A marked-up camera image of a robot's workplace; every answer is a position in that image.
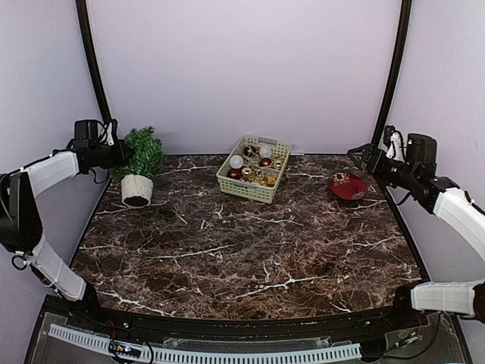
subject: plastic basket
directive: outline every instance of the plastic basket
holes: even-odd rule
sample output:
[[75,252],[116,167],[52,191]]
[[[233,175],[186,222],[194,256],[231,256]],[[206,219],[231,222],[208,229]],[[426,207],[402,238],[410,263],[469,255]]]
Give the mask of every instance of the plastic basket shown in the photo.
[[[245,146],[269,146],[273,151],[273,157],[279,157],[283,160],[281,169],[274,172],[275,177],[277,177],[277,181],[273,187],[262,186],[256,183],[251,184],[249,182],[245,182],[244,180],[234,180],[227,177],[227,172],[230,170],[229,160],[233,155],[238,155],[239,151],[243,150]],[[221,192],[245,197],[247,199],[253,199],[255,201],[272,203],[278,186],[280,186],[281,178],[286,169],[286,165],[288,164],[291,146],[292,145],[290,143],[279,142],[277,140],[259,136],[243,136],[234,147],[233,151],[229,154],[226,161],[222,164],[222,167],[219,168],[219,171],[217,171],[217,180],[219,182]]]

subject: marble tabletop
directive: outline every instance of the marble tabletop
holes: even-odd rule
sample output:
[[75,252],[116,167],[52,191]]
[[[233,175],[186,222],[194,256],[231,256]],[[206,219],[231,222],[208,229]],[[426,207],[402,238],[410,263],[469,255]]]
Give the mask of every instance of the marble tabletop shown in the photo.
[[[375,180],[343,155],[290,157],[271,205],[221,193],[225,155],[169,156],[152,204],[121,203],[112,183],[73,270],[112,309],[191,319],[292,319],[389,306],[420,279]],[[349,171],[359,202],[331,194]]]

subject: white pot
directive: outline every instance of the white pot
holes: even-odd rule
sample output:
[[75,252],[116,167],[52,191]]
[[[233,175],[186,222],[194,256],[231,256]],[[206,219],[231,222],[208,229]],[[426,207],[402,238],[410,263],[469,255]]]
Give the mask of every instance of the white pot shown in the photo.
[[153,181],[147,177],[128,174],[121,180],[121,200],[129,207],[143,207],[152,201]]

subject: red bowl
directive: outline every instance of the red bowl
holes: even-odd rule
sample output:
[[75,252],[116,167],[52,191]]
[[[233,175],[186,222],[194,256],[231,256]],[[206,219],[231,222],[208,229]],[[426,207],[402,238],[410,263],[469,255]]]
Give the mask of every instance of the red bowl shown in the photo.
[[347,201],[362,199],[367,194],[364,181],[347,172],[338,172],[330,176],[328,187],[337,197]]

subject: artificial plant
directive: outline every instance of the artificial plant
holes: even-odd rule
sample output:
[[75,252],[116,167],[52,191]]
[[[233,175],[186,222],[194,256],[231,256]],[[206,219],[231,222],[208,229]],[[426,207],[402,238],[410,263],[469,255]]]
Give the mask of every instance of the artificial plant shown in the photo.
[[151,178],[160,171],[164,156],[154,127],[133,128],[125,136],[125,143],[133,150],[133,155],[128,163],[116,170],[117,180],[128,174]]

